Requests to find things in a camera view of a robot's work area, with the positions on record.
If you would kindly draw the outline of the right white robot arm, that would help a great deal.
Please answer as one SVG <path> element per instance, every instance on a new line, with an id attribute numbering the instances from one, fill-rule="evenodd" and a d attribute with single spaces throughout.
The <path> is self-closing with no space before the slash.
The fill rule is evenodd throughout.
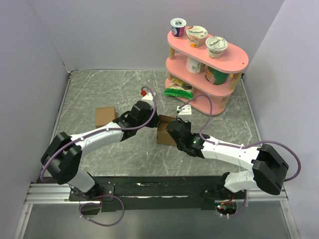
<path id="1" fill-rule="evenodd" d="M 209 135 L 192 133 L 180 119 L 166 126 L 177 148 L 189 156 L 216 159 L 243 168 L 238 173 L 226 172 L 212 189 L 216 199 L 225 200 L 243 190 L 257 189 L 279 195 L 289 169 L 286 161 L 270 145 L 245 149 L 236 144 L 226 145 Z"/>

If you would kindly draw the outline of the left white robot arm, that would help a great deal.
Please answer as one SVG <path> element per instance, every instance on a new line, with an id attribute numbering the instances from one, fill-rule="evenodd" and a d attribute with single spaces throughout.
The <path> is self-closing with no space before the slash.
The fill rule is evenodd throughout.
<path id="1" fill-rule="evenodd" d="M 40 180 L 45 182 L 48 171 L 59 184 L 68 184 L 81 192 L 87 200 L 101 195 L 99 184 L 79 169 L 81 158 L 103 146 L 124 141 L 143 127 L 157 127 L 159 117 L 155 101 L 138 101 L 132 109 L 98 129 L 75 135 L 61 132 L 55 136 L 41 158 Z"/>

